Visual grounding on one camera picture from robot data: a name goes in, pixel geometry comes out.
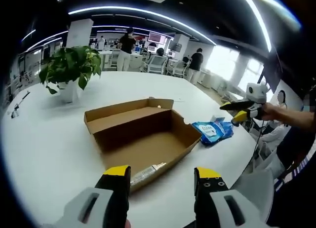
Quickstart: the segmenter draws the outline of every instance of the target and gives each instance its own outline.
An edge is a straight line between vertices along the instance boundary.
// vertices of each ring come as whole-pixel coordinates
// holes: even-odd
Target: ceiling
[[[313,59],[311,51],[313,46],[307,36],[313,33],[315,23],[311,21],[313,20],[311,10],[307,8],[313,6],[311,1],[281,0],[290,5],[290,9],[302,23],[303,27],[300,31],[289,28],[287,22],[270,5],[262,0],[253,1],[266,24],[271,43],[277,49],[281,61],[288,66],[288,71],[285,73],[287,82],[302,89],[307,79],[316,76],[315,71],[309,70],[310,61]],[[47,0],[47,10],[42,10],[29,28],[29,31],[33,29],[37,31],[23,41],[22,51],[43,38],[67,30],[71,21],[84,18],[91,18],[94,25],[134,26],[163,33],[182,33],[201,42],[210,43],[178,23],[143,12],[100,9],[68,15],[70,11],[107,5],[156,12],[187,24],[211,40],[215,40],[213,36],[222,36],[268,52],[261,27],[245,0],[165,0],[163,3],[149,0],[61,0],[60,2]],[[105,29],[94,28],[92,32]]]

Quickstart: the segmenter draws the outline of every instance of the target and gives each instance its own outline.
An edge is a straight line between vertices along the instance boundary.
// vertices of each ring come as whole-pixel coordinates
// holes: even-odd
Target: white table
[[[80,102],[64,105],[42,85],[20,106],[20,116],[2,122],[3,155],[22,205],[34,221],[54,223],[64,206],[85,187],[93,187],[104,166],[83,122],[90,109],[148,98],[173,99],[186,123],[208,121],[213,114],[232,116],[184,79],[147,73],[102,72],[92,77]],[[11,111],[26,91],[8,107]],[[128,219],[135,228],[184,227],[195,219],[194,168],[218,171],[230,188],[250,161],[255,141],[243,127],[206,149],[199,143],[170,171],[130,198]]]

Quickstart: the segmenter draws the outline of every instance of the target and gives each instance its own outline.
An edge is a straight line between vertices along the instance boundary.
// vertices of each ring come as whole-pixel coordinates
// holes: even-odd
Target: cardboard box
[[[185,157],[201,134],[172,109],[173,100],[144,99],[103,107],[84,114],[106,169],[130,165],[131,177],[165,163],[133,185],[131,191],[165,172]]]

